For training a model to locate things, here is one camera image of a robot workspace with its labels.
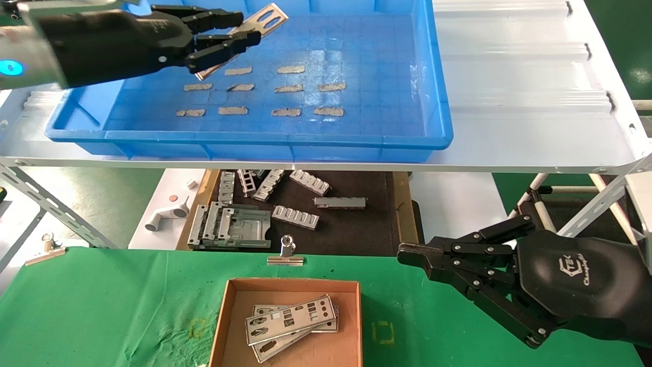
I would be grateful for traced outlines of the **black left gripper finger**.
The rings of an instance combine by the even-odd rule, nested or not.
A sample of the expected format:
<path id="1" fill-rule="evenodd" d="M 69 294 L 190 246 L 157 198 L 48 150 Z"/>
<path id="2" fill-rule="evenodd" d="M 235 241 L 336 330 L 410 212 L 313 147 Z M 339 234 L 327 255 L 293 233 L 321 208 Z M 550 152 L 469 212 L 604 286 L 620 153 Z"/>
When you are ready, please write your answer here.
<path id="1" fill-rule="evenodd" d="M 224 9 L 206 9 L 196 6 L 151 5 L 152 14 L 167 14 L 179 20 L 191 31 L 228 29 L 242 25 L 242 12 Z"/>
<path id="2" fill-rule="evenodd" d="M 184 64 L 191 72 L 202 72 L 228 63 L 260 41 L 259 31 L 238 31 L 232 35 L 197 35 Z"/>

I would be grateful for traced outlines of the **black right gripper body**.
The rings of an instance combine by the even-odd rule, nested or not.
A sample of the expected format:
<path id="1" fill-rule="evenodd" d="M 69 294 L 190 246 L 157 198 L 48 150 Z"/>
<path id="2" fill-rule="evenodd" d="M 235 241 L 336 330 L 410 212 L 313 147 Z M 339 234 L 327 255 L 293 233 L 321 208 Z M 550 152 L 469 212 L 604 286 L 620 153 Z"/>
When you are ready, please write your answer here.
<path id="1" fill-rule="evenodd" d="M 556 328 L 650 347 L 651 276 L 637 246 L 541 230 L 515 250 L 522 290 Z"/>

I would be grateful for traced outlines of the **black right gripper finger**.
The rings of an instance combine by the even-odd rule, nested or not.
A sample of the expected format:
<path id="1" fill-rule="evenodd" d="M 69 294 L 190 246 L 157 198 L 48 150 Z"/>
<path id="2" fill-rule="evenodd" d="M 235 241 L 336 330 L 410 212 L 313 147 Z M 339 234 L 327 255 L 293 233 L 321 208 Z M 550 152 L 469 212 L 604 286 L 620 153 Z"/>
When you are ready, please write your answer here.
<path id="1" fill-rule="evenodd" d="M 534 232 L 529 216 L 517 216 L 459 239 L 433 237 L 427 244 L 401 243 L 397 259 L 400 264 L 421 268 L 428 276 L 452 269 L 508 270 L 515 265 L 515 248 L 510 242 Z"/>
<path id="2" fill-rule="evenodd" d="M 552 316 L 531 302 L 522 302 L 509 283 L 454 265 L 424 265 L 422 268 L 429 280 L 452 286 L 531 349 L 539 348 L 557 328 Z"/>

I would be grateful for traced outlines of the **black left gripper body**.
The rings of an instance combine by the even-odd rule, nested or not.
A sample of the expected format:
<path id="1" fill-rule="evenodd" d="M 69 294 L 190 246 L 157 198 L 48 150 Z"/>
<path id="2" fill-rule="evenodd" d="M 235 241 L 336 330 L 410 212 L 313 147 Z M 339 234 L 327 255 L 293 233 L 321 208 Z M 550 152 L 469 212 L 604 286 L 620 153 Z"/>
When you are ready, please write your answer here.
<path id="1" fill-rule="evenodd" d="M 194 46 L 193 33 L 181 19 L 124 10 L 47 16 L 46 40 L 64 89 L 183 67 Z"/>

